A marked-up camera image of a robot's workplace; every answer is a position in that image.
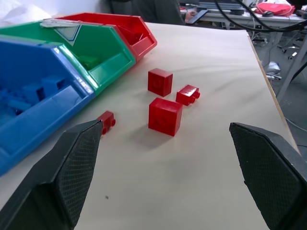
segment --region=table edge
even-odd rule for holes
[[[266,77],[265,71],[264,71],[264,69],[263,69],[263,67],[262,67],[262,64],[261,64],[261,62],[260,62],[260,59],[259,59],[259,57],[258,57],[258,54],[257,54],[257,52],[256,52],[256,50],[255,50],[255,47],[254,47],[254,45],[253,45],[253,43],[252,43],[252,41],[251,41],[251,39],[250,39],[249,36],[248,36],[248,41],[249,41],[249,43],[250,43],[251,48],[253,49],[254,55],[255,55],[255,57],[256,57],[256,59],[257,59],[257,62],[258,62],[258,65],[259,65],[259,67],[260,67],[260,69],[261,69],[261,72],[262,72],[262,75],[263,75],[263,77],[264,77],[264,80],[265,80],[265,82],[267,83],[267,86],[268,86],[268,88],[269,88],[269,91],[270,91],[270,93],[271,93],[271,96],[272,96],[272,98],[273,98],[273,101],[274,101],[274,103],[275,103],[275,106],[276,106],[276,108],[277,108],[277,110],[278,110],[279,116],[280,116],[281,119],[282,119],[283,125],[284,125],[285,128],[288,130],[288,132],[290,133],[290,137],[291,137],[291,140],[292,140],[292,144],[295,145],[295,146],[294,146],[294,149],[301,155],[301,153],[300,153],[300,151],[299,151],[299,149],[298,149],[298,147],[297,147],[297,144],[296,144],[296,142],[295,142],[295,140],[294,140],[294,138],[293,138],[293,136],[292,136],[292,133],[291,133],[291,130],[290,130],[289,126],[288,126],[288,123],[287,123],[287,121],[286,121],[286,119],[285,119],[285,117],[284,117],[284,115],[283,115],[282,109],[281,109],[281,107],[279,106],[279,103],[278,103],[278,101],[277,101],[277,99],[276,99],[274,90],[273,90],[273,88],[272,88],[272,86],[271,86],[271,84],[270,84],[268,78]]]

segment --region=red bag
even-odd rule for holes
[[[273,12],[274,16],[285,16],[288,17],[293,14],[295,10],[294,6],[288,4],[276,4],[276,3],[259,3],[257,5],[256,13],[263,14],[266,11]]]

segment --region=red lego brick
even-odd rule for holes
[[[172,91],[173,74],[161,69],[153,69],[148,72],[148,91],[162,97]]]
[[[191,85],[186,85],[184,88],[177,92],[176,102],[189,105],[199,99],[201,93],[199,92],[199,88],[196,88]]]
[[[113,127],[116,123],[114,119],[114,114],[110,111],[105,111],[97,120],[101,120],[103,124],[103,128],[101,130],[101,135],[104,135],[109,131],[111,127]]]
[[[156,98],[149,105],[148,127],[174,136],[181,122],[182,104]]]

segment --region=red plastic bin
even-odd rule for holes
[[[157,40],[139,16],[107,13],[78,13],[57,19],[81,21],[90,24],[112,25],[139,61],[157,45]]]

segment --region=table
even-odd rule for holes
[[[0,208],[64,130],[110,110],[117,124],[101,139],[76,230],[268,230],[244,185],[229,125],[262,127],[297,147],[246,31],[148,25],[158,46],[0,178]],[[174,138],[147,128],[154,68],[174,73],[166,99],[185,84],[201,91]]]
[[[296,15],[291,15],[289,17],[273,16],[270,18],[262,17],[260,14],[256,15],[261,19],[261,21],[271,27],[286,27],[304,21],[304,19]],[[250,27],[253,27],[254,25],[253,19],[248,12],[245,12],[243,15],[228,14],[227,16],[239,24],[248,24]],[[229,23],[229,21],[224,18],[224,16],[222,16],[218,10],[210,10],[210,12],[204,15],[201,20],[208,22]]]
[[[282,17],[282,16],[273,16],[273,17],[262,17],[260,14],[256,14],[264,23],[266,23],[268,26],[271,27],[286,27],[290,25],[294,25],[296,23],[304,21],[301,17],[298,17],[296,15],[291,15],[289,17]],[[252,20],[252,17],[248,12],[245,12],[243,15],[227,15],[230,19],[233,19],[239,24],[248,25],[252,27],[254,25],[254,22]],[[201,18],[202,21],[209,21],[209,22],[221,22],[225,23],[226,28],[230,27],[230,22],[224,18],[218,10],[210,10],[209,13],[204,15]],[[281,37],[283,33],[271,33],[271,46],[276,46],[279,44]],[[303,41],[303,45],[298,51],[298,54],[296,55],[294,61],[292,62],[291,67],[287,71],[287,73],[283,76],[283,84],[279,91],[276,94],[278,102],[280,102],[283,99],[283,96],[291,82],[291,79],[295,72],[299,69],[300,63],[303,60],[304,55],[307,52],[307,38],[305,37]]]

